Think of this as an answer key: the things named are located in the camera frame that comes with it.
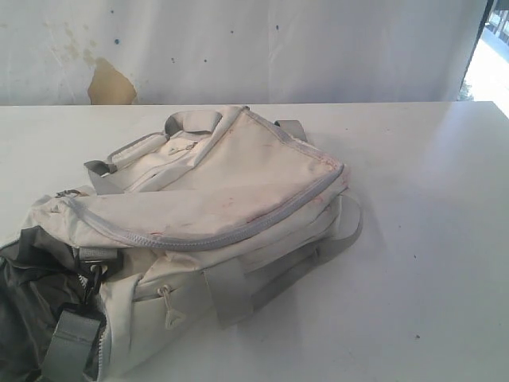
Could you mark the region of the white fabric backpack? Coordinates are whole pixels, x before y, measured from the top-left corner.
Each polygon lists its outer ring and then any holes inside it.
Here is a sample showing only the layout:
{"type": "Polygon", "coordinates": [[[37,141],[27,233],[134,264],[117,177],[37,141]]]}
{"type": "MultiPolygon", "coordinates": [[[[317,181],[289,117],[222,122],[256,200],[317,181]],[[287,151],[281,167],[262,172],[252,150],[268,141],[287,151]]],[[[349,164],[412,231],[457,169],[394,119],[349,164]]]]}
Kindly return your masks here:
{"type": "Polygon", "coordinates": [[[101,381],[213,310],[252,315],[358,238],[347,166],[297,120],[177,112],[36,201],[1,246],[1,378],[101,381]]]}

